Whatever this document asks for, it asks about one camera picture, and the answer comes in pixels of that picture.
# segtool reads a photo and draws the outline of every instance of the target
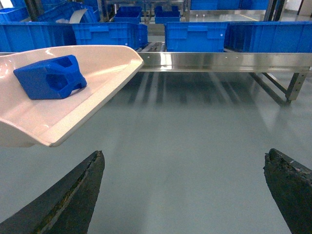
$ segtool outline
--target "white tray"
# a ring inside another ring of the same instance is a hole
[[[76,56],[87,87],[65,99],[29,99],[13,71],[65,55]],[[126,46],[63,46],[0,56],[0,145],[52,147],[62,144],[142,65],[142,58]]]

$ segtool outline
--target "blue storage bin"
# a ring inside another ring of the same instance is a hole
[[[223,52],[226,22],[165,24],[168,52]]]
[[[172,11],[179,11],[178,6],[172,6],[171,8],[172,8]]]
[[[72,24],[78,45],[126,45],[140,47],[138,26],[128,22]]]
[[[42,60],[13,71],[30,99],[61,99],[86,87],[75,56]]]
[[[218,0],[191,0],[191,10],[216,10]]]
[[[56,7],[67,0],[41,0],[44,11],[47,11],[53,7]],[[24,0],[11,0],[14,7],[26,7]]]
[[[266,10],[269,0],[241,0],[240,9],[243,10]]]
[[[139,46],[144,47],[148,41],[147,41],[147,25],[145,24],[137,24],[138,26],[138,40],[139,40]]]
[[[83,4],[93,7],[94,14],[96,15],[99,21],[100,17],[99,17],[99,12],[98,12],[98,0],[84,0]],[[107,5],[107,10],[108,10],[108,13],[112,11],[111,5]],[[103,12],[104,12],[104,15],[106,15],[105,7],[103,7]]]
[[[59,19],[69,20],[72,14],[81,9],[87,9],[80,22],[92,23],[97,22],[97,18],[91,6],[87,6],[78,2],[66,2],[51,10],[48,10],[43,15],[38,16],[38,21],[55,22]]]
[[[155,9],[154,9],[154,13],[156,14],[157,12],[160,12],[160,11],[162,11],[162,6],[157,6],[157,7],[155,7]]]
[[[117,12],[140,12],[142,15],[142,7],[140,6],[121,6]]]
[[[0,22],[0,35],[0,52],[76,45],[72,25],[65,23]]]
[[[312,53],[312,22],[229,23],[225,46],[240,52]]]
[[[27,8],[0,9],[0,22],[21,21],[29,17]]]
[[[171,10],[172,10],[172,11],[179,11],[179,8],[178,8],[178,6],[171,6]],[[155,14],[156,14],[158,11],[163,11],[162,6],[157,6],[157,7],[155,7],[155,9],[154,9]]]
[[[141,12],[122,12],[118,11],[114,16],[114,22],[129,22],[129,23],[140,23]]]
[[[218,0],[218,10],[238,10],[240,0]]]
[[[157,11],[155,13],[155,23],[179,22],[179,11]]]

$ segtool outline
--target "crate handle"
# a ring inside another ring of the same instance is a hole
[[[199,25],[189,25],[187,31],[193,32],[206,32],[207,26],[199,26]]]
[[[94,26],[90,27],[90,32],[109,32],[108,26]]]

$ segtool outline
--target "gray floor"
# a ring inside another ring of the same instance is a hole
[[[89,234],[290,233],[264,154],[312,168],[311,89],[285,106],[247,74],[139,73],[61,146],[0,148],[0,222],[103,150]]]

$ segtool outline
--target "blue plastic crate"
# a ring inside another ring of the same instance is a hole
[[[226,22],[165,24],[168,52],[223,52]]]
[[[72,24],[78,45],[126,45],[140,47],[138,26],[128,22]]]
[[[92,23],[97,22],[97,17],[94,14],[93,8],[78,2],[66,2],[51,10],[48,10],[43,15],[38,16],[38,21],[55,22],[59,19],[69,20],[72,14],[81,9],[87,9],[80,22]]]
[[[230,23],[225,42],[240,52],[312,53],[312,22]]]
[[[2,22],[0,35],[0,52],[76,45],[72,25],[65,23]]]
[[[138,27],[138,40],[139,40],[139,46],[144,47],[148,41],[147,41],[147,25],[145,24],[137,24]]]
[[[118,11],[114,16],[114,22],[140,23],[141,12],[122,12]]]
[[[241,0],[240,9],[243,10],[266,10],[269,0]]]
[[[240,0],[218,0],[218,10],[238,10]]]
[[[41,0],[44,11],[47,11],[53,7],[56,7],[67,0]],[[26,7],[24,0],[11,0],[14,7]]]
[[[99,21],[100,18],[99,18],[99,12],[98,12],[98,0],[84,0],[83,4],[93,7],[95,15]],[[108,13],[110,13],[112,11],[111,5],[107,5],[107,10],[108,10]],[[104,15],[106,15],[105,7],[103,7],[103,13],[104,13]]]
[[[154,9],[155,14],[159,11],[163,11],[162,6],[156,6]],[[171,11],[179,11],[178,6],[171,6]]]
[[[0,22],[21,21],[29,17],[27,8],[0,9]]]
[[[140,7],[140,6],[121,6],[117,12],[140,12],[142,15],[142,7]]]
[[[179,11],[157,11],[155,13],[155,23],[179,22]]]
[[[191,10],[216,10],[218,0],[191,0]]]

